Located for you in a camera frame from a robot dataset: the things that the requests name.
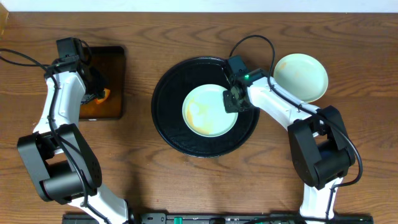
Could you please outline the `green and orange sponge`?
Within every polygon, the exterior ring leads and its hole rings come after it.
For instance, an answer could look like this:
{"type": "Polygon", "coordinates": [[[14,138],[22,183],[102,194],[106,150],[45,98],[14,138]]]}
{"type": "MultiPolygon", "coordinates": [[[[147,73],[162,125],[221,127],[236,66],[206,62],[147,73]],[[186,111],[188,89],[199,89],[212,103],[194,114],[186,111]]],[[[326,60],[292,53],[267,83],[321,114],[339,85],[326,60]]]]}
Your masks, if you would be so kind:
{"type": "Polygon", "coordinates": [[[107,88],[105,88],[96,98],[95,98],[95,103],[97,105],[102,104],[104,101],[106,101],[110,95],[111,91],[107,88]]]}

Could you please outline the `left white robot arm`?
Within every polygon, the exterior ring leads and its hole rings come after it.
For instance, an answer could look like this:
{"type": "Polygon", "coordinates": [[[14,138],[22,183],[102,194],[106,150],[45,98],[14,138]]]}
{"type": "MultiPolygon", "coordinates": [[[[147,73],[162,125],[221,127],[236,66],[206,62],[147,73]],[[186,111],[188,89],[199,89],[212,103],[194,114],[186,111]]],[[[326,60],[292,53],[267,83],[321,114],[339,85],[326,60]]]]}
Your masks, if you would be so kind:
{"type": "Polygon", "coordinates": [[[132,223],[127,202],[102,182],[99,162],[78,129],[88,74],[77,56],[47,68],[41,119],[32,134],[19,138],[17,150],[43,201],[80,208],[98,223],[132,223]]]}

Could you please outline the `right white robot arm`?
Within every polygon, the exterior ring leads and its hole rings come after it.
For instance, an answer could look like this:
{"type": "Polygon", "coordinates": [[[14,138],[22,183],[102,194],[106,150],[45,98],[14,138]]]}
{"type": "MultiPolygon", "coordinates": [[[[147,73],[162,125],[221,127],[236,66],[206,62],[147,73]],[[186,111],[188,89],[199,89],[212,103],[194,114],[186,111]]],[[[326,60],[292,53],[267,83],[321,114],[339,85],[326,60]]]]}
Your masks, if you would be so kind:
{"type": "Polygon", "coordinates": [[[227,79],[226,112],[259,108],[287,130],[292,162],[305,184],[301,216],[310,222],[332,220],[336,191],[346,186],[343,177],[348,169],[360,162],[340,112],[298,99],[262,69],[239,69],[227,79]]]}

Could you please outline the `light green plate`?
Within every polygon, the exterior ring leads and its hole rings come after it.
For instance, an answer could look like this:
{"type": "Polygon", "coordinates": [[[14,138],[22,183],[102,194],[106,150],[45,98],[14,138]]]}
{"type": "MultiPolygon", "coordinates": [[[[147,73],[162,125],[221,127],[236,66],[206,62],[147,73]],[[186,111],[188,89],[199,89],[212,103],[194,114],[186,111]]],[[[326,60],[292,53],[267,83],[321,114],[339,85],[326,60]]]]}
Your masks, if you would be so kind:
{"type": "Polygon", "coordinates": [[[226,134],[237,122],[238,113],[227,113],[220,85],[206,84],[193,89],[184,99],[182,116],[188,128],[199,136],[215,138],[226,134]]]}
{"type": "Polygon", "coordinates": [[[274,79],[298,99],[310,103],[327,91],[328,74],[324,66],[307,54],[289,54],[274,68],[274,79]]]}

